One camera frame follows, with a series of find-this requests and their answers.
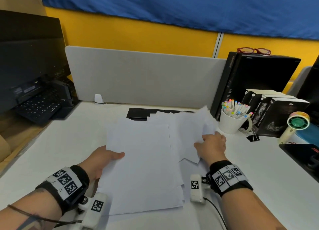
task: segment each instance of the wrist strap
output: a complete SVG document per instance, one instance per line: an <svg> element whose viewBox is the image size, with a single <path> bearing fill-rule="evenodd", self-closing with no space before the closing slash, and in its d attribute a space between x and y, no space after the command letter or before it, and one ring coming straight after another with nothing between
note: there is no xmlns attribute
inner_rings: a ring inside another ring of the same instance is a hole
<svg viewBox="0 0 319 230"><path fill-rule="evenodd" d="M90 183L87 173L78 165L64 167L36 187L46 189L59 204L62 215L82 200Z"/></svg>
<svg viewBox="0 0 319 230"><path fill-rule="evenodd" d="M228 160L215 162L209 169L206 176L210 179L211 188L220 196L240 188L253 190L240 168Z"/></svg>

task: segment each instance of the hand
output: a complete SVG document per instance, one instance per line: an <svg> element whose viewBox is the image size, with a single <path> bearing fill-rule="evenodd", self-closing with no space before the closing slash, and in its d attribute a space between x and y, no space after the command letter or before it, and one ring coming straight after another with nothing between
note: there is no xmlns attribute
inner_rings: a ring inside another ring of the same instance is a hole
<svg viewBox="0 0 319 230"><path fill-rule="evenodd" d="M203 143L194 143L198 155L206 161L208 166L221 160L227 160L225 156L226 138L219 132L215 135L202 135Z"/></svg>
<svg viewBox="0 0 319 230"><path fill-rule="evenodd" d="M99 179L102 175L103 168L108 165L111 160L119 160L125 156L125 153L116 153L106 150L106 146L98 147L94 152L82 163L79 163L90 178L90 183Z"/></svg>

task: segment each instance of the blue curtain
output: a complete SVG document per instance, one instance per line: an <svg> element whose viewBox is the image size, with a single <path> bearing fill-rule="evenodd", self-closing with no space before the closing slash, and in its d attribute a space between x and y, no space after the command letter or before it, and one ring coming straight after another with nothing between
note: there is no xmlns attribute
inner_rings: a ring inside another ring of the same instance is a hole
<svg viewBox="0 0 319 230"><path fill-rule="evenodd" d="M319 39L318 0L42 0L65 8L235 34Z"/></svg>

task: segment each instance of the gray divider panel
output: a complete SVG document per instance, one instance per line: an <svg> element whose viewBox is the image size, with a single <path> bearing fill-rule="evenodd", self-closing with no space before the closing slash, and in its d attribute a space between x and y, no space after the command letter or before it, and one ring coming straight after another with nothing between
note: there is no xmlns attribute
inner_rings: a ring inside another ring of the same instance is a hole
<svg viewBox="0 0 319 230"><path fill-rule="evenodd" d="M78 98L200 108L212 105L225 59L67 46Z"/></svg>

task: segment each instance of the forearm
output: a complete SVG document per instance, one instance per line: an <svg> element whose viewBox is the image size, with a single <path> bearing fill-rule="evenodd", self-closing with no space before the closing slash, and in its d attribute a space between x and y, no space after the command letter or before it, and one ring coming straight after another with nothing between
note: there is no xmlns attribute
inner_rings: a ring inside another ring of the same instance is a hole
<svg viewBox="0 0 319 230"><path fill-rule="evenodd" d="M284 230L261 200L249 189L232 190L222 196L223 210L231 230Z"/></svg>
<svg viewBox="0 0 319 230"><path fill-rule="evenodd" d="M37 189L12 204L25 212L44 218L59 220L61 209L54 197L45 189ZM0 211L1 227L6 230L50 230L55 223L28 217L10 208Z"/></svg>

